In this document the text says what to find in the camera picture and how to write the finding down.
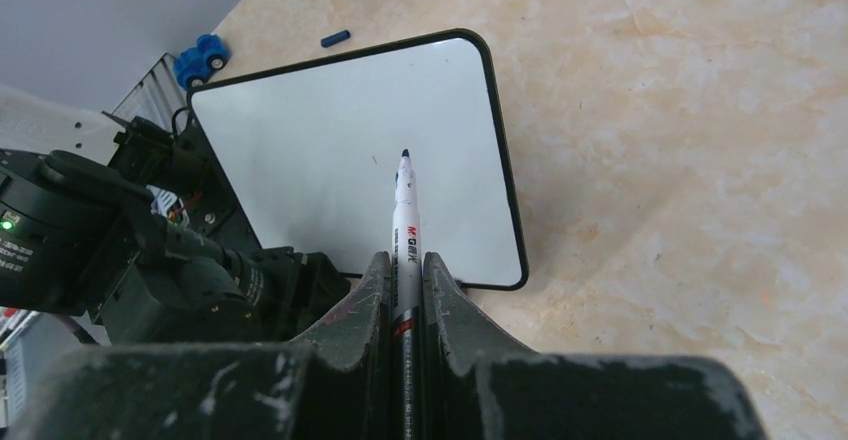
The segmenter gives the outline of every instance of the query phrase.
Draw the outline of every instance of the gray wall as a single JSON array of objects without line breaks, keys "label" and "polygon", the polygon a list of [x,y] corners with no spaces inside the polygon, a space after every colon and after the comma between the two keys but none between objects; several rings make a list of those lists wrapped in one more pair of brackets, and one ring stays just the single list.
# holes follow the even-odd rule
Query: gray wall
[{"label": "gray wall", "polygon": [[163,53],[191,46],[238,1],[0,0],[0,83],[111,111]]}]

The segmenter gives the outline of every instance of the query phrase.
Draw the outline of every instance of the white marker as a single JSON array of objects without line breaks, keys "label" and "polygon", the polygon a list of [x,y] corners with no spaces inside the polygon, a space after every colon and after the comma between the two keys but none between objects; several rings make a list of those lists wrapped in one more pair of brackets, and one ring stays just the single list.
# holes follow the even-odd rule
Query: white marker
[{"label": "white marker", "polygon": [[401,438],[421,435],[421,219],[418,192],[409,150],[403,151],[395,175],[395,213],[392,217],[392,364],[394,427]]}]

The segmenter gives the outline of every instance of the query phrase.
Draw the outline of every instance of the blue toy car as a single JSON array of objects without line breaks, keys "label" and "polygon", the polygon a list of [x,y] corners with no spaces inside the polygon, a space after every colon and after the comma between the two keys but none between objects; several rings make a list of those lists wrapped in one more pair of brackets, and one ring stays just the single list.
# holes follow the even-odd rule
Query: blue toy car
[{"label": "blue toy car", "polygon": [[205,34],[197,38],[197,46],[180,54],[174,61],[174,75],[183,90],[199,87],[209,81],[230,60],[230,51],[221,37]]}]

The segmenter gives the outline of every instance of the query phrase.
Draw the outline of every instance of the toy wheel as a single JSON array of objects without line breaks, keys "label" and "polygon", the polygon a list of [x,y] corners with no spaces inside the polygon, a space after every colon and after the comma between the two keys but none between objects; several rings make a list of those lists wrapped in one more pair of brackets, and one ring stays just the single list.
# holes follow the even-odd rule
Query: toy wheel
[{"label": "toy wheel", "polygon": [[227,62],[224,61],[224,57],[221,55],[210,55],[209,58],[206,59],[206,65],[214,71],[221,70],[224,68]]}]

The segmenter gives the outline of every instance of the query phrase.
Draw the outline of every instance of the table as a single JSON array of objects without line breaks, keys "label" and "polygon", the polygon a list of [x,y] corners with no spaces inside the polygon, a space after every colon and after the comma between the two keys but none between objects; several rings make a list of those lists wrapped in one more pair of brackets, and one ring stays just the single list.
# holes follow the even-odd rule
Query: table
[{"label": "table", "polygon": [[242,0],[217,33],[226,78],[478,32],[531,276],[472,298],[541,351],[718,358],[774,436],[839,438],[846,18],[846,0]]}]

